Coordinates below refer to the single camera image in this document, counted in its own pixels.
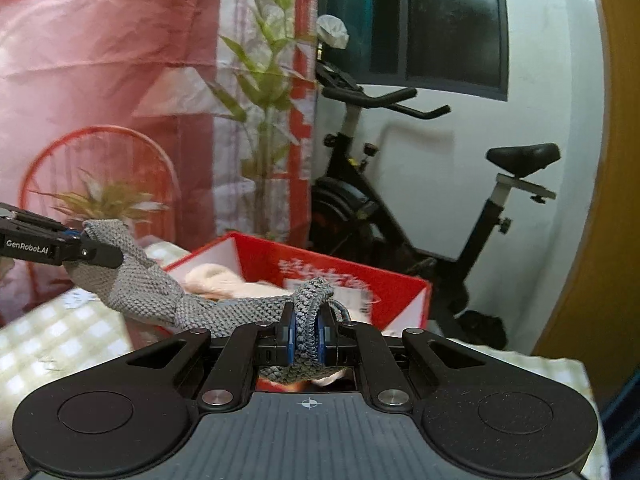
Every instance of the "blue fabric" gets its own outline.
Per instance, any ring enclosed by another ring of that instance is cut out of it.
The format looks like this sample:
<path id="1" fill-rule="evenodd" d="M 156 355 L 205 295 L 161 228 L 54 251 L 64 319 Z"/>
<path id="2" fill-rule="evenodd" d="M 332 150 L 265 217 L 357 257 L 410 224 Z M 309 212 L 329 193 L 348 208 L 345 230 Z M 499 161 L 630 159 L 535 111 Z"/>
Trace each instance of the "blue fabric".
<path id="1" fill-rule="evenodd" d="M 640 479 L 640 368 L 602 410 L 612 480 Z"/>

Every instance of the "white wall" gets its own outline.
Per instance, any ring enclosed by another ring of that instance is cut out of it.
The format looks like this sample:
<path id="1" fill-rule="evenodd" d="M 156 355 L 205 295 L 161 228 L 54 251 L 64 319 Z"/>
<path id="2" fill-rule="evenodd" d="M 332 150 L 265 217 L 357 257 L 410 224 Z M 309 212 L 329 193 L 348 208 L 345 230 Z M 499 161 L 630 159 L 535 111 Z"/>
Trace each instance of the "white wall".
<path id="1" fill-rule="evenodd" d="M 364 142 L 380 146 L 367 176 L 420 248 L 458 256 L 498 171 L 484 159 L 487 149 L 556 142 L 563 160 L 530 177 L 551 190 L 561 190 L 568 160 L 573 161 L 572 168 L 578 166 L 579 155 L 567 157 L 568 150 L 574 149 L 568 145 L 570 128 L 589 120 L 580 117 L 577 105 L 572 108 L 576 61 L 572 60 L 566 0 L 507 0 L 507 5 L 508 102 L 421 89 L 409 106 L 430 109 L 449 104 L 453 112 L 431 122 L 388 110 L 368 110 L 362 115 L 353 153 L 359 158 Z M 593 25 L 588 20 L 583 24 Z M 372 95 L 393 89 L 366 87 Z M 322 138 L 340 127 L 343 110 L 340 104 L 319 99 L 314 176 L 324 171 L 328 160 Z M 514 220 L 510 232 L 492 236 L 468 279 L 470 307 L 501 316 L 512 339 L 518 322 L 525 319 L 542 265 L 549 257 L 557 207 L 554 202 L 536 204 L 515 191 L 505 211 Z"/>
<path id="2" fill-rule="evenodd" d="M 512 347 L 530 353 L 558 302 L 589 213 L 600 159 L 604 56 L 596 0 L 566 0 L 572 52 L 572 106 L 564 179 L 548 251 Z"/>

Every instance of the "grey sock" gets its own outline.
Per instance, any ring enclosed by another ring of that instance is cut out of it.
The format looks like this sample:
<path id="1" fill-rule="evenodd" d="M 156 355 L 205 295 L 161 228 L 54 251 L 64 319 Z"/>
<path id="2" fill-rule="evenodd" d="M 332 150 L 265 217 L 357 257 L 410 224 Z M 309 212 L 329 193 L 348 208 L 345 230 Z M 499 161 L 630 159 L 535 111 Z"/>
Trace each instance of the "grey sock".
<path id="1" fill-rule="evenodd" d="M 314 325 L 320 305 L 328 301 L 338 320 L 349 319 L 346 309 L 332 299 L 333 289 L 323 278 L 303 283 L 292 296 L 204 300 L 185 293 L 179 283 L 147 257 L 122 222 L 92 220 L 85 222 L 84 228 L 90 238 L 119 247 L 124 261 L 117 269 L 83 262 L 65 264 L 65 268 L 77 286 L 97 294 L 113 310 L 179 330 L 203 327 L 210 330 L 212 337 L 222 337 L 245 323 L 280 320 L 285 302 L 293 301 L 297 339 L 294 363 L 286 368 L 266 368 L 262 374 L 271 381 L 288 384 L 327 377 L 339 369 L 325 368 L 318 362 Z"/>

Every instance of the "brown door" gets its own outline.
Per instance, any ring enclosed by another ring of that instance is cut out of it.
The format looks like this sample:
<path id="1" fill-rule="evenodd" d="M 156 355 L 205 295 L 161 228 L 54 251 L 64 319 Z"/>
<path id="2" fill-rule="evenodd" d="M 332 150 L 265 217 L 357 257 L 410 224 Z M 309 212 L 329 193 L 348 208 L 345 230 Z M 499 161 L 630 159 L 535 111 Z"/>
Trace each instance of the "brown door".
<path id="1" fill-rule="evenodd" d="M 588 224 L 535 354 L 584 362 L 599 403 L 640 364 L 640 0 L 601 0 L 605 135 Z"/>

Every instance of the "printed curtain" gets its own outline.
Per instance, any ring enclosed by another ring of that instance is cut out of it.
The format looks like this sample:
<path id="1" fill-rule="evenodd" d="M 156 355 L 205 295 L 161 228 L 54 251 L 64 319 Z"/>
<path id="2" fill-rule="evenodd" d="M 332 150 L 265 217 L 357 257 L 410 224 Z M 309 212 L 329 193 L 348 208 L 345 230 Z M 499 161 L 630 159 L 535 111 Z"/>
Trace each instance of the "printed curtain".
<path id="1" fill-rule="evenodd" d="M 316 0 L 0 0 L 0 202 L 194 250 L 308 227 Z M 70 286 L 3 260 L 0 326 Z"/>

